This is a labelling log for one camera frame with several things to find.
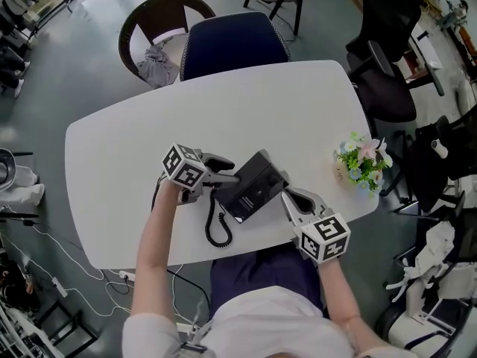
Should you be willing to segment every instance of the person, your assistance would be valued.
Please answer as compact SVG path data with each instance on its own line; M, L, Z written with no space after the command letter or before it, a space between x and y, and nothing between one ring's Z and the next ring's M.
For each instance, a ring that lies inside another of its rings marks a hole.
M6 166L0 163L0 180L6 176ZM45 185L29 167L16 165L12 186L0 191L0 206L29 204L37 206L45 194Z
M338 259L318 266L329 319L323 317L316 269L291 243L215 260L212 320L181 347L167 262L180 187L163 180L142 233L124 358L136 357L416 357L382 341L363 321Z
M0 54L0 83L15 89L13 96L17 98L25 82L21 77L30 67L29 62L16 60L6 54Z
M458 24L466 15L469 10L469 5L465 0L461 0L461 3L454 7L452 2L447 1L450 12L437 21L437 26L443 31L450 28L453 25Z
M33 277L23 274L18 265L8 258L0 243L0 299L8 306L23 312L36 312L40 300L34 289Z

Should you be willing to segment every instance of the gray floor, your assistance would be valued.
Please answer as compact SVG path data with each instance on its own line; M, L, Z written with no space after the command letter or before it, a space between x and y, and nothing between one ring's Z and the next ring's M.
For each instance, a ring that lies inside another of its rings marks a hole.
M64 10L40 31L29 55L32 64L20 97L14 101L11 92L0 97L2 147L33 151L34 157L25 158L23 163L33 166L47 187L39 208L40 221L51 228L51 233L72 257L96 276L99 272L88 264L84 252L67 242L79 244L66 192L65 132L72 122L90 113L150 90L122 65L118 55L121 25L142 1L75 2L73 14ZM244 0L204 1L218 15L243 10ZM267 11L255 1L250 6ZM294 5L289 4L279 14L293 23ZM274 22L283 36L291 39L288 26L278 18ZM333 59L347 68L344 46L359 33L360 27L361 14L350 0L304 0L300 35L289 44L292 57L294 60ZM383 127L382 134L390 134L392 130L392 127ZM341 260L363 316L370 324L388 303L382 281L393 273L391 257L411 244L415 232L413 220L389 214L388 209L396 206L394 202L394 198L382 201L375 213L350 224L353 237L349 252ZM35 211L30 207L16 210ZM78 288L97 311L110 312L113 305L104 291L105 282L86 276L50 239L16 222L1 229L65 287ZM6 246L9 253L19 258L8 242ZM114 240L110 247L115 248ZM208 289L208 268L208 263L195 264L185 267L183 274ZM44 280L47 277L38 269L33 271L42 277L43 297L47 302L53 301L55 291L51 290L48 280ZM116 278L107 273L111 279ZM199 295L186 284L177 282L177 305L189 318L195 313ZM121 305L130 306L130 295L113 296ZM118 357L119 336L127 314L117 310L110 318L96 316L76 293L70 293L65 303L72 310L83 309L84 319L101 335L81 357Z

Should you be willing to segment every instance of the navy pants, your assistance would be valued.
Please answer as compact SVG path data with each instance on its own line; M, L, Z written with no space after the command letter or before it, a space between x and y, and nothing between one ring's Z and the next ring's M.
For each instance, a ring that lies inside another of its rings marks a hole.
M210 282L211 317L232 298L269 286L291 290L308 298L318 309L323 309L317 269L310 259L301 257L291 242L214 260Z

